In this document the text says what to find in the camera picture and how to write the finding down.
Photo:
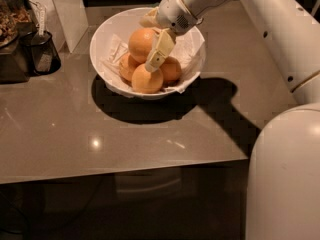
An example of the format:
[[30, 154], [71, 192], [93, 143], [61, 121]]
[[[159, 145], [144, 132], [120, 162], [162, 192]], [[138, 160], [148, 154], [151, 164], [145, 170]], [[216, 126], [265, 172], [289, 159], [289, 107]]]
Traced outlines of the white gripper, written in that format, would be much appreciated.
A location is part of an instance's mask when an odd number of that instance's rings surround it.
[[139, 24], [142, 27], [166, 28], [153, 38], [152, 48], [145, 62], [148, 72], [157, 71], [165, 62], [175, 47], [176, 35], [184, 35], [202, 23], [202, 5], [202, 0], [162, 0], [158, 8], [151, 9], [141, 17]]

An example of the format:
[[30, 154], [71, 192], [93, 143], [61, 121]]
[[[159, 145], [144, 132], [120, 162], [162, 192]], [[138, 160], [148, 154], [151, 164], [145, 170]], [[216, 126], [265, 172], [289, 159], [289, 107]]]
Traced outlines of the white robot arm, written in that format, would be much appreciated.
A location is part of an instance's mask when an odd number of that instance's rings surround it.
[[[231, 0], [161, 0], [140, 20], [160, 34], [156, 71], [177, 37]], [[320, 240], [320, 24], [295, 0], [240, 0], [296, 102], [259, 134], [249, 162], [245, 240]]]

